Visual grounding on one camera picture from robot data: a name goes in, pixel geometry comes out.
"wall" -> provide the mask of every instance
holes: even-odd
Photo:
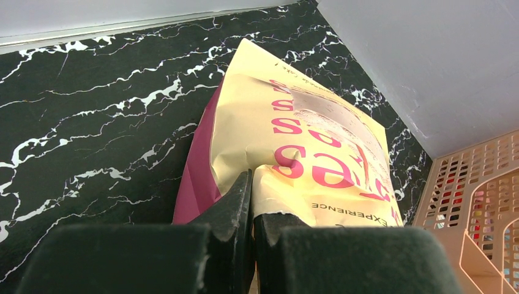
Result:
[[[431,157],[519,129],[519,1],[318,7]]]
[[[295,0],[2,0],[0,38],[293,2]]]

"plastic basket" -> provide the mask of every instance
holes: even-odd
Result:
[[[431,230],[448,253],[457,251],[479,260],[463,266],[459,255],[449,254],[453,258],[451,264],[459,269],[458,277],[466,285],[467,293],[496,294],[519,290],[517,220],[519,131],[435,159],[413,225]],[[467,242],[465,235],[473,242]],[[465,248],[474,245],[479,251]],[[477,258],[482,254],[487,257],[484,261]],[[487,271],[494,268],[498,274],[488,273],[485,279],[474,278],[469,272],[474,272],[475,266]],[[507,282],[497,283],[496,279]],[[497,284],[502,284],[501,291],[495,288]],[[479,292],[469,292],[468,285],[475,285]]]

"black and white marble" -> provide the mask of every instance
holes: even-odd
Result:
[[[311,2],[0,56],[0,293],[57,225],[169,223],[193,132],[242,38],[386,127],[407,223],[431,159]]]

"printed image on bag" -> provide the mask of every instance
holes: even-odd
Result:
[[[311,226],[401,226],[385,129],[293,67],[243,40],[209,101],[182,175],[184,224],[254,172],[256,216]]]

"pink bag side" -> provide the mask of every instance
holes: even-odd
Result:
[[[176,199],[174,224],[192,221],[221,198],[211,172],[210,152],[214,116],[222,85],[223,80],[207,104],[195,131]]]

